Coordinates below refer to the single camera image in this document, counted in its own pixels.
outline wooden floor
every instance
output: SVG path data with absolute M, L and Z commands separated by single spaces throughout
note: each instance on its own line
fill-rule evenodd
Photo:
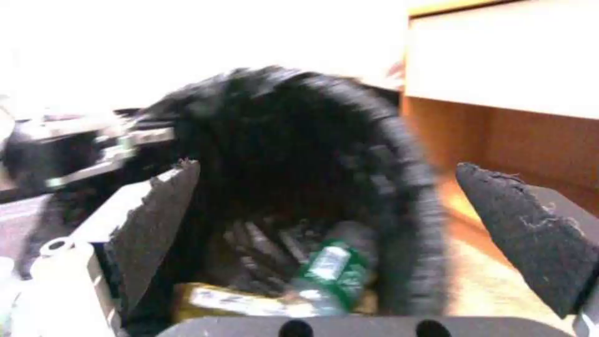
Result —
M 573 335 L 573 317 L 562 321 L 541 302 L 484 232 L 457 220 L 449 231 L 449 315 L 529 318 Z

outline green plastic bottle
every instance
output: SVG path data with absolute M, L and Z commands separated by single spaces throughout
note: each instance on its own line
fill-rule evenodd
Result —
M 360 222 L 339 222 L 291 282 L 288 315 L 346 315 L 358 305 L 377 264 L 376 234 Z

